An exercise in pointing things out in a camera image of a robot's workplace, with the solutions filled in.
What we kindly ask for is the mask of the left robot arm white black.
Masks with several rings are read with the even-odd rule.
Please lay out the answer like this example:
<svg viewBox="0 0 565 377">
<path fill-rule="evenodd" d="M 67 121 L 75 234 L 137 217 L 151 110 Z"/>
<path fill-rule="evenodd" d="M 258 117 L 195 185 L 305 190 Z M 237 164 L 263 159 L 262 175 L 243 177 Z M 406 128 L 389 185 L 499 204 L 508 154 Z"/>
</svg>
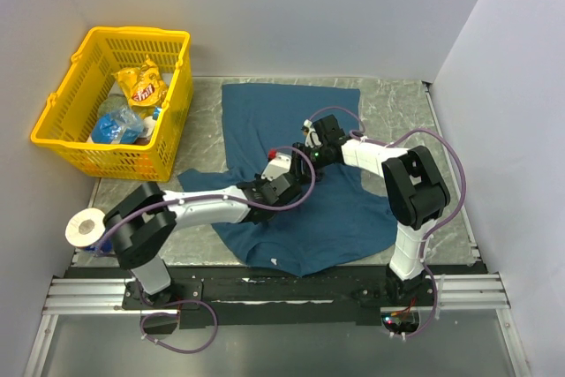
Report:
<svg viewBox="0 0 565 377">
<path fill-rule="evenodd" d="M 105 232 L 96 248 L 109 241 L 119 267 L 140 285 L 140 301 L 163 308 L 176 296 L 159 255 L 171 233 L 205 224 L 266 222 L 290 209 L 301 192 L 299 180 L 289 172 L 207 192 L 166 192 L 146 182 L 103 217 Z"/>
</svg>

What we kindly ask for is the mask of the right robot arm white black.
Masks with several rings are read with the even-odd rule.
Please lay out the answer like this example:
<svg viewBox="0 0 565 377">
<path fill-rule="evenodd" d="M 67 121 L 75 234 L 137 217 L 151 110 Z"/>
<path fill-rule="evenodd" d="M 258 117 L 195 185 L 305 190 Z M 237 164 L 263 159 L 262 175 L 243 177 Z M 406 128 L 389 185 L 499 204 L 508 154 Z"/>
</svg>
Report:
<svg viewBox="0 0 565 377">
<path fill-rule="evenodd" d="M 394 147 L 345 133 L 335 116 L 302 125 L 305 143 L 297 148 L 320 172 L 342 164 L 382 177 L 390 211 L 397 221 L 394 252 L 386 270 L 388 299 L 405 305 L 425 279 L 424 265 L 430 230 L 450 203 L 447 185 L 427 147 Z"/>
</svg>

